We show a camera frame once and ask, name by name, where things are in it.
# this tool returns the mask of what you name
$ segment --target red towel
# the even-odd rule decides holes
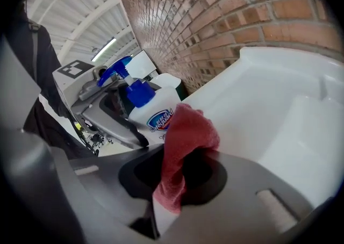
[[[217,149],[219,144],[220,137],[211,120],[203,117],[203,111],[179,103],[166,134],[161,182],[153,193],[155,200],[169,212],[179,214],[186,192],[184,157],[196,148]]]

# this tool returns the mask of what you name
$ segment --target cloth rag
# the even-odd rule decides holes
[[[162,234],[181,212],[182,195],[186,192],[182,173],[183,159],[196,148],[216,150],[220,137],[202,110],[179,103],[168,127],[164,144],[161,182],[153,193],[157,228]]]

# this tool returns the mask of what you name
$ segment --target blue pump head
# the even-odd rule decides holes
[[[135,107],[142,107],[151,99],[153,99],[155,96],[155,91],[147,82],[142,83],[140,79],[134,81],[123,64],[123,61],[127,60],[130,61],[131,57],[126,56],[112,64],[104,72],[97,85],[101,87],[111,75],[118,73],[128,84],[128,87],[126,88],[128,99],[134,104]]]

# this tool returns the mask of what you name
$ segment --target strap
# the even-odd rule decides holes
[[[28,27],[30,31],[32,32],[32,41],[33,41],[32,69],[33,69],[33,78],[35,82],[37,83],[38,30],[39,30],[40,25],[29,19]]]

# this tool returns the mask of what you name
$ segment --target brick wall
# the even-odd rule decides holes
[[[123,0],[138,42],[190,93],[221,73],[243,46],[278,46],[342,60],[324,0]]]

